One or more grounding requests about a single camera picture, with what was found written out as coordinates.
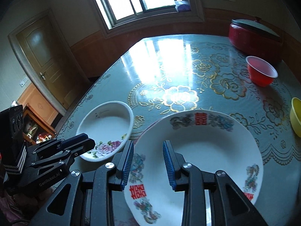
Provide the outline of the floral plastic tablecloth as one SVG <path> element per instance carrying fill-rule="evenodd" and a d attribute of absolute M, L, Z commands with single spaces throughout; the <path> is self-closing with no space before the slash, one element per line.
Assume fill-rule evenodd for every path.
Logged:
<path fill-rule="evenodd" d="M 107 101 L 127 103 L 134 113 L 132 139 L 172 113 L 209 109 L 226 113 L 254 136 L 264 164 L 256 207 L 269 225 L 300 219 L 300 138 L 289 112 L 300 83 L 285 63 L 268 87 L 251 82 L 245 55 L 228 38 L 172 35 L 140 40 L 87 91 L 58 132 L 74 136 L 80 121 Z"/>

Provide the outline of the yellow plastic bowl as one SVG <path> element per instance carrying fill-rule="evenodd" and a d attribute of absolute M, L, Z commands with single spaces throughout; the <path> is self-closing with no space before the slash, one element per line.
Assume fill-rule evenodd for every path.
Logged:
<path fill-rule="evenodd" d="M 298 137 L 301 137 L 301 100 L 297 97 L 293 97 L 291 100 L 291 110 L 290 110 L 290 122 L 291 126 L 297 134 Z"/>

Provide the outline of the red plastic bowl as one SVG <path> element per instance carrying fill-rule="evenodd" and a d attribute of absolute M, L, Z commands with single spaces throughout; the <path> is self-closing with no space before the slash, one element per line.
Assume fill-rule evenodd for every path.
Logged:
<path fill-rule="evenodd" d="M 278 77 L 278 72 L 267 61 L 255 56 L 247 56 L 245 60 L 249 78 L 256 85 L 266 87 Z"/>

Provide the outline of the large purple-rimmed floral plate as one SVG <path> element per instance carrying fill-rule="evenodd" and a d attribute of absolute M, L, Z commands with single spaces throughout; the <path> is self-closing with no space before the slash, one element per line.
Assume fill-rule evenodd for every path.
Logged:
<path fill-rule="evenodd" d="M 141 137 L 144 135 L 144 133 L 151 127 L 151 125 L 149 127 L 147 127 L 139 136 L 138 138 L 135 140 L 134 142 L 134 146 L 138 143 L 138 141 L 141 139 Z"/>

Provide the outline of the grey cooker lid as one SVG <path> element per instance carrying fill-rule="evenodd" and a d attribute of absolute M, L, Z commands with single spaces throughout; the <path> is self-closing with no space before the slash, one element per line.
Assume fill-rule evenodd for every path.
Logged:
<path fill-rule="evenodd" d="M 275 33 L 275 31 L 257 21 L 251 21 L 248 19 L 232 19 L 232 24 L 253 31 L 263 37 L 281 42 L 281 37 Z"/>

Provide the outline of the red electric cooker pot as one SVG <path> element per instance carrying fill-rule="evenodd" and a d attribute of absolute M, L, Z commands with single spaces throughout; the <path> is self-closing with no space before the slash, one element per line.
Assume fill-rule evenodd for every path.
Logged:
<path fill-rule="evenodd" d="M 275 40 L 231 23 L 229 40 L 245 55 L 259 57 L 272 65 L 278 64 L 282 60 L 281 39 Z"/>

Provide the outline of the small white rose dish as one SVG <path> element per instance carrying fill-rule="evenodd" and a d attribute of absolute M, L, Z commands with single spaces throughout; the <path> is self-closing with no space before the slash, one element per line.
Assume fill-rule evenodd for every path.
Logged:
<path fill-rule="evenodd" d="M 101 162 L 120 152 L 129 140 L 134 114 L 128 104 L 109 101 L 92 109 L 81 121 L 76 134 L 85 133 L 95 141 L 94 148 L 83 153 L 88 162 Z"/>

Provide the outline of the window with frame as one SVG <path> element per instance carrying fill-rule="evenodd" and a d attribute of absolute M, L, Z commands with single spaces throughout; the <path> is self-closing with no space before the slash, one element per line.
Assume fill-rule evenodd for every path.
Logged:
<path fill-rule="evenodd" d="M 175 1 L 187 1 L 191 11 L 177 12 Z M 179 22 L 204 22 L 201 0 L 92 0 L 104 37 Z"/>

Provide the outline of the wooden door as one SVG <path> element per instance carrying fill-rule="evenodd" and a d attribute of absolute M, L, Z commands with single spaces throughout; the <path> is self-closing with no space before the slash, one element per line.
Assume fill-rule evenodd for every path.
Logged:
<path fill-rule="evenodd" d="M 9 35 L 14 54 L 29 79 L 62 115 L 85 93 L 89 80 L 54 17 L 47 9 Z"/>

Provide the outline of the red-character floral deep plate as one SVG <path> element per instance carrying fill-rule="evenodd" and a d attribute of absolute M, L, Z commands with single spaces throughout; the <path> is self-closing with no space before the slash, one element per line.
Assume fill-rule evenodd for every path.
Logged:
<path fill-rule="evenodd" d="M 169 185 L 163 143 L 200 170 L 225 171 L 250 202 L 263 180 L 263 161 L 249 130 L 232 117 L 209 110 L 191 110 L 164 117 L 148 127 L 134 146 L 125 200 L 139 225 L 180 225 L 183 192 Z"/>

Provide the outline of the wooden cabinet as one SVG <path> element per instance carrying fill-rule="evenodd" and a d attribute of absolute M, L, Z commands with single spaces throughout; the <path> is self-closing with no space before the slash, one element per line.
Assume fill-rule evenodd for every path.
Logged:
<path fill-rule="evenodd" d="M 57 131 L 51 124 L 58 111 L 33 83 L 28 85 L 12 105 L 23 106 L 23 137 L 29 144 L 36 145 L 56 137 Z"/>

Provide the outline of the blue-white item on sill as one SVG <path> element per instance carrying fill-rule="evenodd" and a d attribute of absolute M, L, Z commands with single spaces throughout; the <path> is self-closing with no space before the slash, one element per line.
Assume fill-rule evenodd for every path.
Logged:
<path fill-rule="evenodd" d="M 191 11 L 190 4 L 187 1 L 175 1 L 175 9 L 177 12 Z"/>

